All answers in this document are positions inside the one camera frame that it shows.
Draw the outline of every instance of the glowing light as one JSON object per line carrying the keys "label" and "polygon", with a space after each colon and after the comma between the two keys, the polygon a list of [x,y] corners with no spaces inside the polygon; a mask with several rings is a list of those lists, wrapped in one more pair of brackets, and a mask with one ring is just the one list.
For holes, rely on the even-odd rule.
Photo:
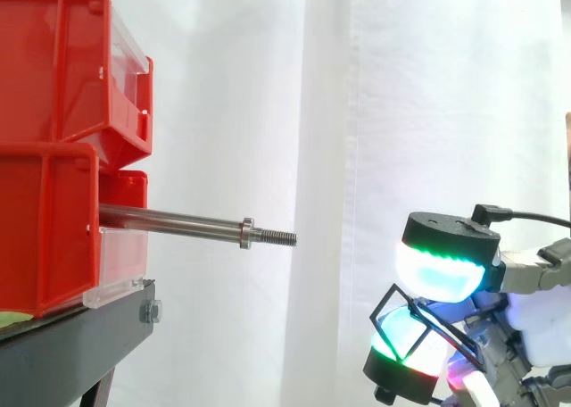
{"label": "glowing light", "polygon": [[[410,348],[426,329],[422,322],[410,316],[409,308],[406,306],[389,312],[383,318],[381,328],[401,358],[406,356]],[[396,361],[393,351],[377,332],[373,335],[371,344],[379,353]],[[403,364],[422,373],[438,376],[446,361],[447,352],[448,346],[446,341],[434,331],[431,331],[417,350]]]}
{"label": "glowing light", "polygon": [[414,294],[430,300],[458,303],[471,295],[482,282],[485,268],[474,262],[440,257],[400,244],[397,272]]}
{"label": "glowing light", "polygon": [[476,405],[500,407],[498,397],[481,371],[468,370],[461,375],[448,375],[448,384],[454,391],[467,391]]}

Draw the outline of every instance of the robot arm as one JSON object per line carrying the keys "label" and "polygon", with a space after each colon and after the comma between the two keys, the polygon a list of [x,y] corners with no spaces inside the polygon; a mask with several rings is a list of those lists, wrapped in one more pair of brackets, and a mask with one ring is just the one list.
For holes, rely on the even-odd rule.
{"label": "robot arm", "polygon": [[[571,402],[571,365],[551,363],[557,366],[547,376],[526,378],[533,364],[526,354],[522,333],[510,326],[505,313],[507,293],[529,295],[557,285],[571,285],[571,239],[561,239],[539,252],[499,253],[500,235],[489,229],[490,223],[512,218],[571,227],[569,221],[488,205],[477,205],[471,219],[425,212],[413,212],[409,216],[402,242],[406,248],[416,251],[405,255],[407,260],[398,262],[400,268],[397,269],[405,285],[425,298],[403,296],[408,299],[410,317],[427,325],[425,311],[429,310],[435,318],[428,317],[431,330],[456,349],[447,367],[453,396],[438,402],[431,398],[431,393],[410,390],[411,379],[423,380],[418,380],[416,371],[419,369],[403,370],[412,368],[414,363],[409,354],[402,357],[396,354],[392,360],[379,361],[383,352],[376,352],[373,346],[365,372],[377,384],[376,394],[384,395],[377,396],[378,401],[392,405],[399,395],[417,403],[439,403],[445,407],[557,407]],[[395,342],[394,336],[402,331],[384,320],[391,313],[394,311],[383,314],[377,306],[371,315],[371,319],[375,317],[373,321],[385,353],[391,353],[387,345],[393,353],[397,353],[393,346],[400,345],[404,353],[414,351],[419,356],[422,340],[411,345],[410,350],[409,345],[404,349],[403,340]],[[450,336],[444,334],[443,323],[448,324],[446,328],[453,323],[463,323],[465,337],[453,343]],[[398,370],[398,377],[391,375],[390,370]],[[434,381],[425,378],[425,383],[429,381],[432,385],[425,387],[434,390]]]}
{"label": "robot arm", "polygon": [[538,253],[503,253],[504,277],[499,291],[532,294],[571,284],[571,239],[558,240]]}

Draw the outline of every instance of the white backdrop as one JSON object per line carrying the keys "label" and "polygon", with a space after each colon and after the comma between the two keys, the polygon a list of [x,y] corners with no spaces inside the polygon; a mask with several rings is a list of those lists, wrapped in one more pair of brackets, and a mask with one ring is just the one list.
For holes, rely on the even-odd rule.
{"label": "white backdrop", "polygon": [[149,205],[300,246],[151,235],[164,317],[111,407],[377,405],[367,316],[407,213],[567,215],[559,0],[112,1],[155,62]]}

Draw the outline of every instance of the green light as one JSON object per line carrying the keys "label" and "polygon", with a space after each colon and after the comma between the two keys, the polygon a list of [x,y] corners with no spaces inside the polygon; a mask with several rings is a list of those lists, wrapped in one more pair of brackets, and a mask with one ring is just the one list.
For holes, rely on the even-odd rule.
{"label": "green light", "polygon": [[[410,316],[406,306],[389,312],[383,318],[381,328],[401,358],[406,356],[426,329],[423,323]],[[396,361],[393,351],[377,332],[373,334],[371,344],[379,353]],[[404,360],[403,364],[425,374],[438,376],[446,360],[447,349],[446,341],[431,331],[417,350]]]}
{"label": "green light", "polygon": [[478,288],[485,268],[469,260],[440,257],[400,244],[397,272],[414,294],[437,302],[458,303]]}

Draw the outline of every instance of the metal rod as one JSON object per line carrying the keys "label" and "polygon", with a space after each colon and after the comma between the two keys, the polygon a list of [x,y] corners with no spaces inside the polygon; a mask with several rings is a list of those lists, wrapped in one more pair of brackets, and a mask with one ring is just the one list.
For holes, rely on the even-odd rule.
{"label": "metal rod", "polygon": [[244,218],[242,222],[215,220],[143,208],[100,204],[99,220],[103,226],[232,242],[240,244],[243,249],[250,249],[252,242],[297,245],[297,235],[294,233],[256,228],[252,218]]}

